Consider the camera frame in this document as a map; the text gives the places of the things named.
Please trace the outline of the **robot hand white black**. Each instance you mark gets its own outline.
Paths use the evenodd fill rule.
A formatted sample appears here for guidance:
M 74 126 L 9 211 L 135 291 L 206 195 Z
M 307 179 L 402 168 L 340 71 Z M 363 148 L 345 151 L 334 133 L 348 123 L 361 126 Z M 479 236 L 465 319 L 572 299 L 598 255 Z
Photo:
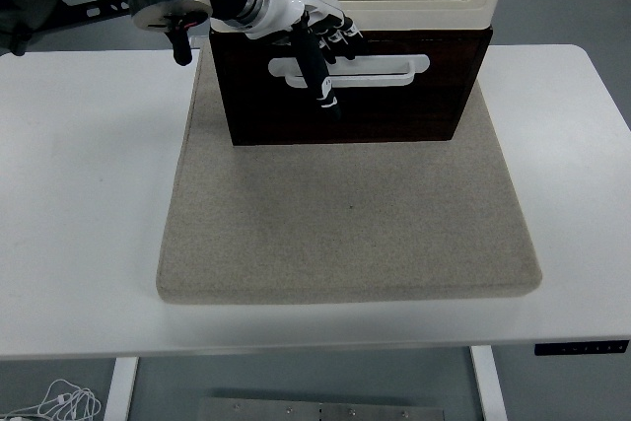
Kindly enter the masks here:
M 338 55 L 365 54 L 367 44 L 336 0 L 254 0 L 241 23 L 249 39 L 289 44 L 317 105 L 331 119 L 341 117 L 328 67 Z

